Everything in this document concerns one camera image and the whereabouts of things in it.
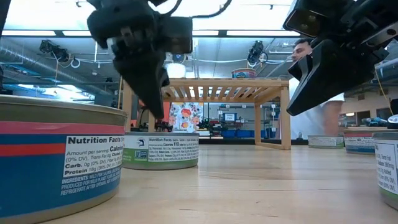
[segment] man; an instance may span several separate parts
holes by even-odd
[[[295,43],[292,59],[294,62],[300,60],[302,57],[311,54],[312,39],[300,39]],[[289,95],[290,99],[299,81],[296,78],[289,80]],[[344,93],[339,94],[327,102],[316,106],[308,111],[305,111],[297,116],[291,117],[291,132],[292,139],[299,137],[308,139],[309,135],[338,135],[338,117],[341,111],[341,106],[344,102]]]

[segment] white wall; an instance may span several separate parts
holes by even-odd
[[[388,100],[398,98],[398,88],[388,88],[389,93],[386,95]],[[365,99],[358,101],[358,96],[346,98],[343,103],[341,113],[370,111],[371,117],[376,117],[376,110],[389,107],[389,101],[384,96],[380,96],[378,92],[365,93]]]

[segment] white shirt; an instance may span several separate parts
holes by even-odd
[[[295,90],[299,85],[299,81],[296,78],[289,80],[289,97],[292,99]],[[341,93],[329,101],[344,101],[344,93]],[[303,139],[308,139],[310,135],[324,135],[323,132],[323,108],[325,103],[318,105],[312,109],[309,109],[297,116],[290,117],[290,128],[292,139],[297,139],[299,133],[302,134]]]

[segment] wooden shelf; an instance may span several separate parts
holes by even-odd
[[[132,94],[124,86],[124,94]],[[164,101],[174,103],[254,103],[255,143],[258,146],[275,149],[291,149],[290,115],[286,112],[289,104],[289,81],[281,79],[256,78],[171,78],[170,85],[162,88]],[[280,98],[281,145],[261,142],[261,105],[275,98]],[[128,114],[131,107],[124,107]],[[154,119],[149,120],[154,126]]]
[[[280,79],[171,78],[163,87],[164,101],[263,104],[280,96],[289,81]]]

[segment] red stripe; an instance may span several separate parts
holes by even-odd
[[[124,134],[124,126],[0,121],[0,134]]]
[[[65,144],[0,145],[0,156],[64,154]]]

